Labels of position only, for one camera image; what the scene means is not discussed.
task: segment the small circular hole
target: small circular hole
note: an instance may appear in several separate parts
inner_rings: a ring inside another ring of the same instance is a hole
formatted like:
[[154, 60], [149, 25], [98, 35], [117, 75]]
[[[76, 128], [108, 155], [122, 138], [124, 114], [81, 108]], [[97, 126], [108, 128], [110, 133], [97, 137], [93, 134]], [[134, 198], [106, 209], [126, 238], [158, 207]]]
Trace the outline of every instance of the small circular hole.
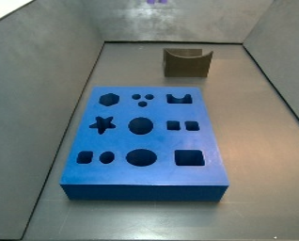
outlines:
[[112, 152], [105, 152], [98, 157], [102, 164], [109, 164], [114, 160], [114, 154]]
[[153, 100], [153, 99], [154, 99], [154, 96], [153, 96], [152, 94], [146, 94], [146, 95], [144, 96], [144, 98], [145, 98], [146, 100]]
[[145, 149], [134, 149], [126, 153], [125, 160], [129, 164], [137, 167], [145, 167], [156, 162], [156, 154]]
[[140, 94], [133, 94], [132, 98], [133, 98], [134, 100], [138, 100], [138, 99], [140, 99]]
[[145, 107], [145, 106], [146, 106], [146, 103], [145, 103], [145, 102], [138, 102], [138, 106], [140, 106], [140, 107]]

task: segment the shape-shaped cutout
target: shape-shaped cutout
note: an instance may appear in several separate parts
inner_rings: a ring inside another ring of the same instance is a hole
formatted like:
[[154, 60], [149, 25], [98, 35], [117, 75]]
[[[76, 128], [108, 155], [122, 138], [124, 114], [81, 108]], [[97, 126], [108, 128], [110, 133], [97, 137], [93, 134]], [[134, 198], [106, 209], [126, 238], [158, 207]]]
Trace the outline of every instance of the shape-shaped cutout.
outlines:
[[140, 107], [145, 107], [146, 106], [146, 102], [138, 102], [138, 106]]
[[174, 163], [177, 166], [204, 166], [202, 152], [200, 150], [174, 150]]
[[109, 164], [114, 160], [114, 154], [112, 152], [105, 152], [100, 155], [98, 160], [102, 164]]
[[190, 94], [185, 94], [182, 98], [176, 98], [172, 94], [166, 94], [165, 98], [169, 104], [192, 104]]
[[184, 127], [186, 131], [200, 131], [200, 126], [196, 121], [185, 121]]
[[128, 124], [129, 131], [136, 135], [148, 134], [153, 129], [153, 122], [144, 118], [138, 117], [130, 120]]
[[156, 162], [157, 156], [149, 150], [136, 149], [126, 153], [125, 160], [133, 166], [145, 167]]
[[89, 128], [96, 128], [97, 133], [101, 135], [106, 129], [114, 129], [116, 126], [112, 124], [113, 117], [101, 118], [96, 117], [96, 123], [89, 125]]
[[133, 94], [133, 95], [132, 95], [132, 98], [133, 98], [134, 100], [138, 100], [138, 99], [140, 99], [140, 94]]
[[117, 104], [117, 102], [118, 102], [118, 96], [113, 93], [104, 94], [98, 98], [98, 103], [105, 105], [105, 106], [110, 106], [113, 104]]
[[165, 125], [166, 125], [166, 130], [169, 130], [169, 131], [180, 131], [180, 129], [181, 129], [178, 121], [169, 120], [165, 123]]
[[78, 164], [89, 164], [93, 160], [93, 152], [84, 151], [77, 154], [76, 163]]
[[145, 100], [153, 100], [154, 99], [154, 96], [152, 95], [152, 94], [146, 94], [145, 96], [144, 96], [144, 99]]

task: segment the gray floor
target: gray floor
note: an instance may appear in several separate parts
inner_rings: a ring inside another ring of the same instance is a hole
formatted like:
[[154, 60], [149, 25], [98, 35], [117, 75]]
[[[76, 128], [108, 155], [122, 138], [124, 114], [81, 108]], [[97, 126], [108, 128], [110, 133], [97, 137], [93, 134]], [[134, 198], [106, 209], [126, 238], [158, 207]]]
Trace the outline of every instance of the gray floor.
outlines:
[[[214, 51], [206, 79], [164, 78], [161, 49]], [[201, 88], [229, 188], [220, 203], [67, 201], [58, 186], [92, 86]], [[241, 45], [105, 44], [25, 239], [299, 239], [299, 121]]]

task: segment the blue foam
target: blue foam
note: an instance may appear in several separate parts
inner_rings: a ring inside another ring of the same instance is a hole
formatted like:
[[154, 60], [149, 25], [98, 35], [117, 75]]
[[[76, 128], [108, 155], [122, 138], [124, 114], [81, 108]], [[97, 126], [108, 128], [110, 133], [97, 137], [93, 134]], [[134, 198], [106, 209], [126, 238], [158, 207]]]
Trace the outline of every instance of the blue foam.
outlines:
[[197, 88], [93, 88], [59, 185], [70, 200], [218, 201], [228, 187]]

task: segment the circular hole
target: circular hole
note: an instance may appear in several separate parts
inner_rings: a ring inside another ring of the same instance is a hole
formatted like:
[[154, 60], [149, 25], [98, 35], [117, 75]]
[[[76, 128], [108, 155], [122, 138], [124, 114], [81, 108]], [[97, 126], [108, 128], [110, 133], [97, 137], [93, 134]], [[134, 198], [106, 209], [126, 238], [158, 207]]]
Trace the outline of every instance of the circular hole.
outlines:
[[133, 94], [132, 98], [133, 98], [134, 100], [138, 100], [138, 99], [140, 99], [140, 94]]
[[126, 153], [125, 160], [137, 167], [145, 167], [156, 162], [156, 154], [145, 149], [136, 149]]
[[153, 96], [152, 94], [146, 94], [146, 95], [144, 96], [144, 98], [145, 98], [146, 100], [153, 100], [153, 99], [154, 99], [154, 96]]
[[145, 102], [138, 102], [138, 106], [140, 106], [140, 107], [145, 107], [145, 106], [146, 106], [146, 103], [145, 103]]
[[98, 157], [102, 164], [109, 164], [114, 160], [114, 154], [112, 152], [105, 152]]
[[130, 120], [128, 124], [129, 131], [136, 135], [144, 135], [153, 129], [153, 122], [144, 117], [138, 117]]

